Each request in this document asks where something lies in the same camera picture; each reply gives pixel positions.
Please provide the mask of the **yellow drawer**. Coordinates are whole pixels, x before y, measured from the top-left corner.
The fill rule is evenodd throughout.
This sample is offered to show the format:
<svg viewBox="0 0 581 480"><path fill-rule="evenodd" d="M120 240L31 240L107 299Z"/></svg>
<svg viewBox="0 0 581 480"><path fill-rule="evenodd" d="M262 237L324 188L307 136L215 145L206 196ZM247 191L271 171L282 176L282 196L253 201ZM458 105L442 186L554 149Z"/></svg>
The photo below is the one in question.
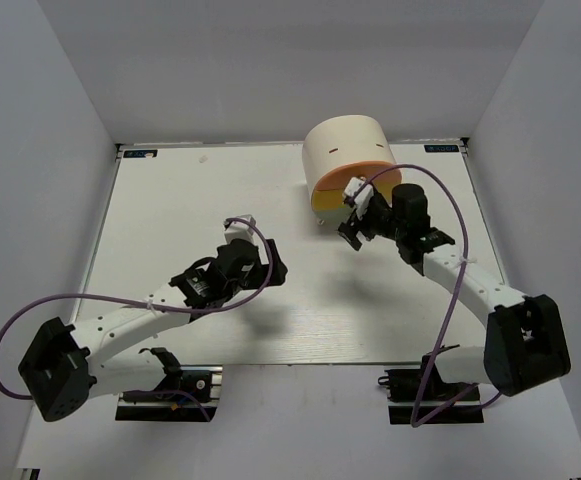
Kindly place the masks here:
<svg viewBox="0 0 581 480"><path fill-rule="evenodd" d="M311 194L311 208L314 212L333 211L345 206L344 190L317 190Z"/></svg>

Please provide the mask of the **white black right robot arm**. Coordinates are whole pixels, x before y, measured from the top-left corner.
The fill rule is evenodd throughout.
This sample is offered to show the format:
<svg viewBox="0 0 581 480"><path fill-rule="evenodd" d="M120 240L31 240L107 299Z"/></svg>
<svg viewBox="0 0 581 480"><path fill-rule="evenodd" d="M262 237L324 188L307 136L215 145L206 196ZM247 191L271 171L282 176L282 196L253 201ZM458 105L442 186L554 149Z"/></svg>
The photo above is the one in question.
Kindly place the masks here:
<svg viewBox="0 0 581 480"><path fill-rule="evenodd" d="M386 201L375 187L352 178L343 197L352 212L338 232L354 249L376 236L393 241L406 264L456 294L485 327L484 346L446 347L437 356L425 357L434 363L421 374L429 396L442 399L458 384L474 383L514 396L570 372L556 302L504 285L468 261L449 235L431 226L420 186L397 185Z"/></svg>

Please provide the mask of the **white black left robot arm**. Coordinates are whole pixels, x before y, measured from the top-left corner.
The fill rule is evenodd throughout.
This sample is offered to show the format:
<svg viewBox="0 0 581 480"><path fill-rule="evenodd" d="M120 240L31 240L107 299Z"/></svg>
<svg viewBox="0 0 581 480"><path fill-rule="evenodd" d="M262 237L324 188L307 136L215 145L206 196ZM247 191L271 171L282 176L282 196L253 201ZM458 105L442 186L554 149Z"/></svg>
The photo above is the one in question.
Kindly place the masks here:
<svg viewBox="0 0 581 480"><path fill-rule="evenodd" d="M137 306L70 325L58 317L44 322L18 366L42 418L62 420L87 400L108 394L142 390L161 399L175 396L181 374L159 359L160 348L145 348L142 341L218 313L242 291L283 285L288 268L274 240L266 240L265 247L267 263L257 246L235 239Z"/></svg>

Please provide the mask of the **grey bottom drawer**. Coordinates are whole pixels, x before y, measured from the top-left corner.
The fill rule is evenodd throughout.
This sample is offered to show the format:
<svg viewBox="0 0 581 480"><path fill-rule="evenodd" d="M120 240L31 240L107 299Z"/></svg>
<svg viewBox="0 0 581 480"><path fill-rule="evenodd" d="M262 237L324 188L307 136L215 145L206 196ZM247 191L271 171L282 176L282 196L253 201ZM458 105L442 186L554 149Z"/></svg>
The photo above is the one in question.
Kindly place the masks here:
<svg viewBox="0 0 581 480"><path fill-rule="evenodd" d="M340 223L346 222L351 213L352 210L349 207L341 206L334 209L316 211L315 216L320 226L337 227Z"/></svg>

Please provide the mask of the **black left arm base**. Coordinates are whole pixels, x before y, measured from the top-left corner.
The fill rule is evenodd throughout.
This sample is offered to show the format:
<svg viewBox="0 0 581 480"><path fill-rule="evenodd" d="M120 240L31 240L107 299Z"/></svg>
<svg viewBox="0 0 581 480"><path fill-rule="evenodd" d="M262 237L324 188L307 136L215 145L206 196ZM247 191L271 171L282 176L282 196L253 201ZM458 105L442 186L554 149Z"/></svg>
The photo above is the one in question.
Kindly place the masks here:
<svg viewBox="0 0 581 480"><path fill-rule="evenodd" d="M218 409L221 367L183 368L167 376L153 391L126 392L117 402L120 422L207 423Z"/></svg>

